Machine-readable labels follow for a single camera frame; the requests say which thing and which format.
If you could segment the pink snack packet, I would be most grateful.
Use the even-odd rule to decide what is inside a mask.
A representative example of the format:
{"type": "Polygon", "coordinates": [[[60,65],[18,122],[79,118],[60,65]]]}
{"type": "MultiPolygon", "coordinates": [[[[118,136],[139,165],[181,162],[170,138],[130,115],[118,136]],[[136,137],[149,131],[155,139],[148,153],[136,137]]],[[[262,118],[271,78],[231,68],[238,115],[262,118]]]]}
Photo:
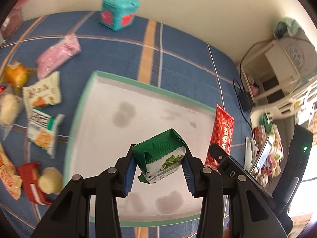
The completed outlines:
{"type": "Polygon", "coordinates": [[[58,43],[50,46],[37,59],[37,77],[47,77],[53,71],[81,52],[81,46],[74,33],[64,36],[58,43]]]}

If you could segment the clear wrapped white pastry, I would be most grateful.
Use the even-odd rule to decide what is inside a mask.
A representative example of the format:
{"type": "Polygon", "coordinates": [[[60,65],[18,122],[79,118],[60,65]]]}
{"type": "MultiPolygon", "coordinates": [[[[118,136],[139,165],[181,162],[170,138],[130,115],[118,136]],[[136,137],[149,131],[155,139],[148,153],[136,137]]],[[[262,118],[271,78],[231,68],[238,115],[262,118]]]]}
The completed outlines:
{"type": "Polygon", "coordinates": [[[12,86],[7,86],[1,94],[1,131],[5,140],[23,110],[23,99],[14,93],[12,86]]]}

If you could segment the cream snack packet with orange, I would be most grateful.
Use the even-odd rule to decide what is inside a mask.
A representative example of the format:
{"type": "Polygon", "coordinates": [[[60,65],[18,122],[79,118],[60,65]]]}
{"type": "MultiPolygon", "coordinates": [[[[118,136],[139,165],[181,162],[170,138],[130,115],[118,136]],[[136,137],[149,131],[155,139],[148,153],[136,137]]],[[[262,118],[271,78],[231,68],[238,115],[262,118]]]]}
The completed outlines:
{"type": "Polygon", "coordinates": [[[55,71],[48,77],[22,90],[24,106],[29,119],[34,107],[57,105],[62,101],[60,91],[60,72],[55,71]]]}

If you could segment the green white snack packet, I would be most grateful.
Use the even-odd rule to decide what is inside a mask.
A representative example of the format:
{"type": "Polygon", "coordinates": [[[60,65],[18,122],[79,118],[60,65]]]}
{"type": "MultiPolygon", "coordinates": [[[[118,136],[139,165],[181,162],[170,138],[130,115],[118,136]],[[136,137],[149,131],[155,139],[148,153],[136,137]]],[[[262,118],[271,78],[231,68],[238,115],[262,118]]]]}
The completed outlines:
{"type": "Polygon", "coordinates": [[[132,152],[141,170],[139,181],[154,184],[178,170],[185,156],[186,143],[171,128],[134,145],[132,152]]]}

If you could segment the black power adapter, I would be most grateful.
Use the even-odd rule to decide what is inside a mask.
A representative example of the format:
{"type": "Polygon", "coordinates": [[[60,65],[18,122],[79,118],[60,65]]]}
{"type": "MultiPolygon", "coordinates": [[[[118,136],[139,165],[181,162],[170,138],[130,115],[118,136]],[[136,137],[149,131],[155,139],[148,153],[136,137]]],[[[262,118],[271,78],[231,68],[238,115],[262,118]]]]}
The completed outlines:
{"type": "Polygon", "coordinates": [[[238,98],[239,98],[239,102],[241,104],[242,110],[244,112],[251,111],[252,107],[254,106],[254,103],[253,103],[253,100],[251,98],[250,93],[241,92],[238,95],[238,98]]]}

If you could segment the pile of snack bags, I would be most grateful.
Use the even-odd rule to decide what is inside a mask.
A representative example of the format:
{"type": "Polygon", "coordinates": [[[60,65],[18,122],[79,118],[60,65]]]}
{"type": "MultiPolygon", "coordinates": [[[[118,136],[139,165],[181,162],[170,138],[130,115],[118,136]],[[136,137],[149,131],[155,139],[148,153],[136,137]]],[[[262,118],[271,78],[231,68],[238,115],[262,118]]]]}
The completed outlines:
{"type": "Polygon", "coordinates": [[[253,136],[245,138],[244,169],[263,186],[281,174],[284,157],[281,136],[269,113],[264,113],[253,128],[253,136]]]}

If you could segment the white tray with green rim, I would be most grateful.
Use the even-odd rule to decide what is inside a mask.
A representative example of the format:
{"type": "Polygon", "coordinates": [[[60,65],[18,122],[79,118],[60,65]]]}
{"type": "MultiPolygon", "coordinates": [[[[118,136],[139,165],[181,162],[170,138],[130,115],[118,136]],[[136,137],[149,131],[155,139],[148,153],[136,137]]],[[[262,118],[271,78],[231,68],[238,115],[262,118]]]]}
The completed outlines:
{"type": "MultiPolygon", "coordinates": [[[[113,167],[130,146],[174,129],[193,156],[206,159],[215,109],[126,77],[95,71],[79,99],[64,159],[63,181],[113,167]]],[[[199,218],[202,200],[188,191],[182,170],[156,184],[133,181],[117,200],[125,227],[171,225],[199,218]]]]}

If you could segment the green white walnut cookie packet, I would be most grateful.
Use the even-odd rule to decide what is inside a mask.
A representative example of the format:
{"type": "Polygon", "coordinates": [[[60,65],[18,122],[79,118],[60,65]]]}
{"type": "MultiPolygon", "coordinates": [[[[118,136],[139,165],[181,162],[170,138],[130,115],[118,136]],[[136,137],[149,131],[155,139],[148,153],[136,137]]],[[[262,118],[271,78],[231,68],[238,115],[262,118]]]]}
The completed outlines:
{"type": "Polygon", "coordinates": [[[28,140],[46,151],[51,158],[55,158],[55,143],[63,120],[63,114],[53,116],[39,108],[33,108],[27,125],[28,140]]]}

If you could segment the yellow egg roll packet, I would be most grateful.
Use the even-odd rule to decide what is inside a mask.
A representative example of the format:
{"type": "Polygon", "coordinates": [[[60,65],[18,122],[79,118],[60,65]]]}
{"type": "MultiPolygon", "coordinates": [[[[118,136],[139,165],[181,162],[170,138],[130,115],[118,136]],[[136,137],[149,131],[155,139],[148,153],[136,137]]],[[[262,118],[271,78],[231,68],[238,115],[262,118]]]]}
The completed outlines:
{"type": "Polygon", "coordinates": [[[23,180],[18,175],[14,164],[7,157],[2,145],[0,145],[0,158],[1,181],[12,198],[18,200],[21,197],[23,180]]]}

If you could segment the red patterned snack packet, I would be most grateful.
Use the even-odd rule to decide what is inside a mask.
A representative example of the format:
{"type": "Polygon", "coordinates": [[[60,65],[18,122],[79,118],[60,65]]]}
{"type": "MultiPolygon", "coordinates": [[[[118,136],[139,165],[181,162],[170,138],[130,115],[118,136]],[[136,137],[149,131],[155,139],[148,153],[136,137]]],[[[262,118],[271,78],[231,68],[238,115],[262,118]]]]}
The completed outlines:
{"type": "Polygon", "coordinates": [[[224,108],[217,104],[210,145],[215,143],[230,155],[233,130],[234,118],[224,108]]]}

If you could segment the dark red snack box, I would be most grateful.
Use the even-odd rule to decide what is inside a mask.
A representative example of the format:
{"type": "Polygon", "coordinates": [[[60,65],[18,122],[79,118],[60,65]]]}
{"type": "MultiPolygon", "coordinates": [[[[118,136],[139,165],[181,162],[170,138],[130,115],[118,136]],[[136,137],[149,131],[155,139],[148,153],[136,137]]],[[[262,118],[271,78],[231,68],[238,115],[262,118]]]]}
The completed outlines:
{"type": "Polygon", "coordinates": [[[40,174],[38,166],[40,163],[32,162],[21,165],[18,167],[18,173],[23,181],[23,189],[29,201],[39,205],[51,205],[52,203],[47,200],[47,196],[43,193],[39,186],[38,180],[40,174]]]}

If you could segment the red flower snack packet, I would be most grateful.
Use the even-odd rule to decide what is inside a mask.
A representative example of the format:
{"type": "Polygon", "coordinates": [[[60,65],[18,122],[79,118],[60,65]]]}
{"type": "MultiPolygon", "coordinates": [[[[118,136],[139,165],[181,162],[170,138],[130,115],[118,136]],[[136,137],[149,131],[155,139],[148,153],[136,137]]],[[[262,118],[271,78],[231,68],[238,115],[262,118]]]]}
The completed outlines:
{"type": "Polygon", "coordinates": [[[6,88],[7,88],[6,86],[3,86],[3,85],[0,86],[0,95],[4,92],[6,88]]]}

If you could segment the orange cake in clear wrapper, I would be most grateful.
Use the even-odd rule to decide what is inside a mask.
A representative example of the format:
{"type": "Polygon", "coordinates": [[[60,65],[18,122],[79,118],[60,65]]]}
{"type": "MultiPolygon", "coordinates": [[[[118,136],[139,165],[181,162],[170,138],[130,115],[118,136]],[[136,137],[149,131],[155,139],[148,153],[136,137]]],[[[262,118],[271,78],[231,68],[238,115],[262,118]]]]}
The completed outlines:
{"type": "Polygon", "coordinates": [[[8,64],[1,77],[1,83],[8,83],[12,86],[14,93],[20,95],[31,75],[36,72],[35,68],[24,66],[17,60],[8,64]]]}

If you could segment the blue plaid tablecloth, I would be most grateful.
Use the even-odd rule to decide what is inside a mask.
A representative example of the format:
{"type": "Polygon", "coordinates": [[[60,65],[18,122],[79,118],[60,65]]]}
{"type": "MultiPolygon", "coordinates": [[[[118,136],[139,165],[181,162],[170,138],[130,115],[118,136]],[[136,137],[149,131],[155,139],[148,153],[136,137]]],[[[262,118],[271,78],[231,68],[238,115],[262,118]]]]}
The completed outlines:
{"type": "Polygon", "coordinates": [[[213,46],[168,25],[136,17],[132,26],[113,32],[100,22],[99,12],[63,12],[24,21],[1,48],[1,64],[17,60],[36,67],[39,55],[64,35],[75,33],[81,53],[60,67],[62,102],[49,106],[51,114],[65,119],[59,131],[57,153],[49,157],[26,138],[27,119],[22,112],[2,146],[15,166],[38,162],[63,170],[70,128],[79,98],[91,74],[104,71],[137,80],[142,54],[153,54],[149,67],[151,85],[178,93],[210,107],[220,104],[234,117],[231,154],[244,162],[244,141],[250,135],[249,114],[241,114],[234,80],[234,62],[213,46]]]}

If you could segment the teal cube box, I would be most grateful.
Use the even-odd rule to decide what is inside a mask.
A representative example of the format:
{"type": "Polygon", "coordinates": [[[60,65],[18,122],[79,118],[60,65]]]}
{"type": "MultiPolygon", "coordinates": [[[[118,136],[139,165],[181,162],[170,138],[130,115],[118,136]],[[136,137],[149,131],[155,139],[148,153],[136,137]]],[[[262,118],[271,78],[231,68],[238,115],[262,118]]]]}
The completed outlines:
{"type": "Polygon", "coordinates": [[[138,0],[102,0],[100,23],[112,31],[120,31],[133,24],[139,6],[138,0]]]}

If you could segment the round cream pastry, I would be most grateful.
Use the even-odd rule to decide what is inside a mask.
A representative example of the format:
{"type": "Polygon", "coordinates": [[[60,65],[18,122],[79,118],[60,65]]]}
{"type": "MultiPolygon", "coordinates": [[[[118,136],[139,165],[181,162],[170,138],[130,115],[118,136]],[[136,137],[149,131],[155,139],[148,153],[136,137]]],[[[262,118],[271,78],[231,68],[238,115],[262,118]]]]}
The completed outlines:
{"type": "Polygon", "coordinates": [[[63,176],[55,167],[47,167],[38,179],[38,186],[46,194],[59,193],[63,188],[63,176]]]}

